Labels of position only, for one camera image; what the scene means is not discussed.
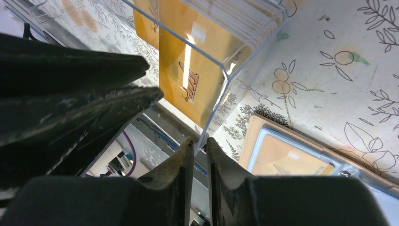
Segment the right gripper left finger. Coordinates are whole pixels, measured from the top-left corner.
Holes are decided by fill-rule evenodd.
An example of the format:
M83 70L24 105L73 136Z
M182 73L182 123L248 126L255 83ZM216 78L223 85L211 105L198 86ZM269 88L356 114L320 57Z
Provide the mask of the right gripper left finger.
M3 226L188 226L193 141L139 178L44 176L11 200Z

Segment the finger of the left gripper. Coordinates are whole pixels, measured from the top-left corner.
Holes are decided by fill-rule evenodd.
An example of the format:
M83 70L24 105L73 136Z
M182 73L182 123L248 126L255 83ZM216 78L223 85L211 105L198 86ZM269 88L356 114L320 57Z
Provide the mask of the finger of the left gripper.
M1 97L114 89L142 78L142 56L95 52L0 35Z
M127 87L1 100L1 188L42 175L81 174L132 119L162 98L157 87Z

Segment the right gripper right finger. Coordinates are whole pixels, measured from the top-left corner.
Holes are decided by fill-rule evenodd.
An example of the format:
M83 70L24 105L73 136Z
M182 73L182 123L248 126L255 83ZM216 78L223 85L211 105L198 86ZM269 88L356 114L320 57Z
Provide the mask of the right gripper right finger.
M213 226L386 226L371 192L357 179L254 176L206 144Z

